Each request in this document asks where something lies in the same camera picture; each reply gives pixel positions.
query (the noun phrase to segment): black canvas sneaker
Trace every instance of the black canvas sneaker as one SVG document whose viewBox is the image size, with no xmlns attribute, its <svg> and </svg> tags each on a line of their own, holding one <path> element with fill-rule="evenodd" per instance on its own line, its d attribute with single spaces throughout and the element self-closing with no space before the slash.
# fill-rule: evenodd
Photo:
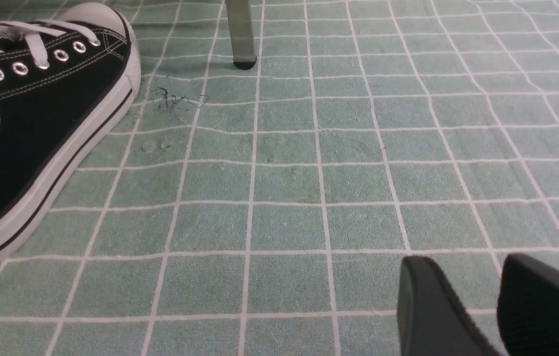
<svg viewBox="0 0 559 356">
<path fill-rule="evenodd" d="M 130 24 L 102 4 L 58 20 L 0 22 L 0 262 L 126 114 L 140 77 Z"/>
</svg>

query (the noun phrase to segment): shoe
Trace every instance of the shoe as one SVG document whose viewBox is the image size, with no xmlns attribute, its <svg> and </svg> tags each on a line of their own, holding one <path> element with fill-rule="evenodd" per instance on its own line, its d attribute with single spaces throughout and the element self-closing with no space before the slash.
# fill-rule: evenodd
<svg viewBox="0 0 559 356">
<path fill-rule="evenodd" d="M 105 5 L 0 22 L 0 262 L 127 113 L 140 78 L 134 32 Z"/>
</svg>

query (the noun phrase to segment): metal chair leg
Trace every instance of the metal chair leg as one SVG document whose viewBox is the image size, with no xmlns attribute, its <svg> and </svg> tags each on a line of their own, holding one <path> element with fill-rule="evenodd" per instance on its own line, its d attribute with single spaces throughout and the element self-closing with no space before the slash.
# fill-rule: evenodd
<svg viewBox="0 0 559 356">
<path fill-rule="evenodd" d="M 233 47 L 233 63 L 239 69 L 251 69 L 257 62 L 251 4 L 249 0 L 225 0 L 225 2 Z"/>
</svg>

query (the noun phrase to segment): green tiled floor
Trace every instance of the green tiled floor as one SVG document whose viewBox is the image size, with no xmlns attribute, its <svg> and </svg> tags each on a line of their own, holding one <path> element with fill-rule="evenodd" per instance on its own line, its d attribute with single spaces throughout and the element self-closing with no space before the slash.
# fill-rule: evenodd
<svg viewBox="0 0 559 356">
<path fill-rule="evenodd" d="M 1 355 L 394 356 L 408 253 L 499 343 L 505 256 L 559 268 L 559 0 L 253 0 L 250 71 L 219 0 L 106 2 L 139 99 L 0 265 Z"/>
</svg>

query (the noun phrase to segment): white rubber sole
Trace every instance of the white rubber sole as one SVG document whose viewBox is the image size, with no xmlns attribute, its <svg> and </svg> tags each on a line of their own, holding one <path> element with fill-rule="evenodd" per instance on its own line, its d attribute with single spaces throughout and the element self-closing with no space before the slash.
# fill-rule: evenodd
<svg viewBox="0 0 559 356">
<path fill-rule="evenodd" d="M 0 220 L 0 263 L 40 225 L 60 191 L 82 160 L 125 116 L 137 97 L 141 80 L 139 47 L 129 22 L 130 58 L 119 81 L 55 154 L 22 199 Z"/>
</svg>

